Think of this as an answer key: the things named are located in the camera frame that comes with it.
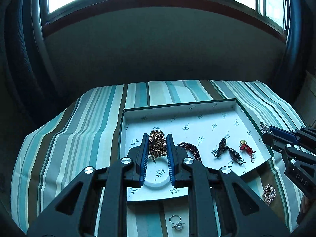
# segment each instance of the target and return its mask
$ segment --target gold charm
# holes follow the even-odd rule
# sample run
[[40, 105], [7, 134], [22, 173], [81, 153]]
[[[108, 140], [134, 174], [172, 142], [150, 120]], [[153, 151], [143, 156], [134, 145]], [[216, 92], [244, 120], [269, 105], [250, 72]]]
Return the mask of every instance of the gold charm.
[[155, 162], [155, 159], [166, 154], [165, 134], [161, 130], [152, 130], [149, 135], [149, 157]]

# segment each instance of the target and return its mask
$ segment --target red beaded jewelry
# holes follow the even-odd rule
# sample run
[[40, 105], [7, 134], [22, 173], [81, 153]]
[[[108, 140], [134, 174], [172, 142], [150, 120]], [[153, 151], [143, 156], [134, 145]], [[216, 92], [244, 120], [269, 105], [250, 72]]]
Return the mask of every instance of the red beaded jewelry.
[[198, 151], [198, 148], [195, 145], [187, 143], [187, 142], [181, 142], [181, 143], [178, 143], [178, 146], [185, 148], [186, 150], [189, 150], [197, 161], [202, 162], [201, 155]]
[[252, 154], [253, 153], [255, 153], [255, 151], [253, 151], [250, 147], [249, 147], [249, 145], [247, 145], [247, 142], [245, 141], [245, 140], [241, 140], [240, 141], [240, 148], [239, 148], [239, 150], [241, 150], [241, 151], [246, 151], [249, 155], [250, 155], [250, 157], [251, 157], [251, 162], [253, 163], [253, 162], [255, 162], [255, 159], [252, 157]]

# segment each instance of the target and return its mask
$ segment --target bed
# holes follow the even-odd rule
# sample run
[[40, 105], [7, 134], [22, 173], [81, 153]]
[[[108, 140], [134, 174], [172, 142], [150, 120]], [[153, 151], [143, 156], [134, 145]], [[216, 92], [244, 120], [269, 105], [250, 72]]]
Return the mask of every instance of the bed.
[[[238, 98], [258, 126], [260, 121], [289, 131], [304, 126], [295, 110], [259, 81], [154, 81], [94, 88], [25, 138], [12, 176], [13, 220], [26, 233], [83, 168], [108, 167], [117, 160], [123, 109], [229, 98]], [[242, 178], [259, 196], [267, 184], [276, 189], [270, 207], [292, 232], [303, 194], [284, 170], [281, 155], [274, 152], [273, 158]], [[185, 223], [181, 231], [171, 228], [169, 218], [174, 214]], [[188, 236], [188, 222], [187, 197], [127, 206], [128, 237]]]

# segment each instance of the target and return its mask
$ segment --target jewelry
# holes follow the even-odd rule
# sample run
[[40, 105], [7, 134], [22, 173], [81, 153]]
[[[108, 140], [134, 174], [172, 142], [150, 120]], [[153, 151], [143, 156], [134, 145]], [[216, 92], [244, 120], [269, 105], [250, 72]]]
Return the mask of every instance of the jewelry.
[[152, 130], [149, 135], [149, 157], [155, 162], [155, 159], [164, 155], [166, 155], [165, 134], [161, 130]]
[[241, 140], [240, 141], [240, 148], [239, 148], [239, 150], [241, 150], [241, 151], [246, 151], [249, 155], [250, 155], [250, 157], [251, 157], [251, 162], [253, 163], [253, 162], [255, 162], [255, 159], [252, 157], [252, 154], [253, 153], [255, 153], [255, 151], [253, 151], [250, 147], [249, 147], [249, 145], [247, 145], [247, 142], [245, 141], [245, 140]]
[[202, 162], [201, 155], [198, 151], [198, 148], [195, 145], [187, 143], [187, 142], [181, 142], [181, 143], [178, 143], [178, 146], [186, 150], [189, 150], [197, 161]]
[[246, 163], [240, 156], [240, 154], [234, 150], [233, 148], [228, 147], [228, 151], [230, 153], [230, 157], [233, 159], [233, 161], [236, 161], [240, 166], [244, 163]]
[[275, 189], [270, 184], [266, 185], [264, 190], [263, 190], [262, 197], [264, 198], [264, 201], [266, 203], [271, 204], [273, 199], [276, 197]]
[[214, 153], [214, 157], [219, 157], [224, 153], [229, 147], [226, 145], [226, 138], [223, 138], [218, 145], [217, 151]]
[[263, 122], [260, 121], [260, 127], [261, 127], [261, 132], [264, 133], [272, 133], [272, 131], [270, 130], [270, 128], [264, 124]]
[[221, 156], [222, 153], [224, 153], [226, 150], [229, 151], [230, 153], [230, 157], [233, 159], [233, 161], [236, 161], [240, 166], [243, 164], [243, 163], [246, 163], [240, 156], [240, 154], [234, 150], [233, 148], [230, 148], [229, 146], [226, 145], [226, 138], [223, 138], [221, 140], [221, 142], [219, 143], [218, 145], [218, 149], [217, 151], [214, 153], [214, 157], [219, 157]]
[[[179, 218], [179, 222], [175, 223], [175, 222], [172, 222], [171, 221], [171, 218], [173, 217], [178, 217]], [[170, 218], [169, 218], [169, 221], [170, 223], [174, 224], [174, 226], [172, 228], [175, 228], [176, 230], [181, 230], [184, 223], [180, 223], [181, 222], [181, 217], [179, 215], [172, 215]]]

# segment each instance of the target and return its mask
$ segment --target pearl ring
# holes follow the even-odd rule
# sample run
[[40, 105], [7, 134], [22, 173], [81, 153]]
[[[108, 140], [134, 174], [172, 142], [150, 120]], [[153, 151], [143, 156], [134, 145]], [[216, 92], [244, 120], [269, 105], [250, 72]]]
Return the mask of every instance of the pearl ring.
[[[173, 217], [178, 217], [179, 218], [179, 221], [176, 223], [176, 222], [172, 222], [171, 221], [171, 218]], [[181, 222], [181, 217], [179, 215], [172, 215], [170, 218], [169, 218], [169, 221], [170, 223], [174, 224], [174, 226], [172, 228], [175, 228], [176, 230], [181, 230], [184, 223], [180, 223]]]

